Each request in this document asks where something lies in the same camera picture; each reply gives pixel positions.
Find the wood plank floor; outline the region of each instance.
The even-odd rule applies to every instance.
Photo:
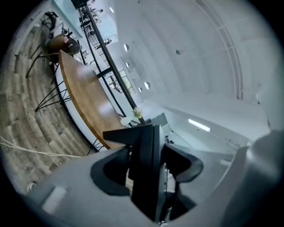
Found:
[[[30,59],[30,56],[46,34],[45,27],[34,27],[20,54],[15,56],[15,47],[11,45],[3,59],[0,70],[0,135],[26,149],[85,156],[89,146],[59,103],[35,112],[41,100],[55,87],[50,85],[52,72],[45,58],[38,59],[29,77],[25,78],[35,58]],[[15,189],[23,194],[30,182],[41,181],[70,160],[69,157],[50,157],[4,145],[1,148],[7,174]]]

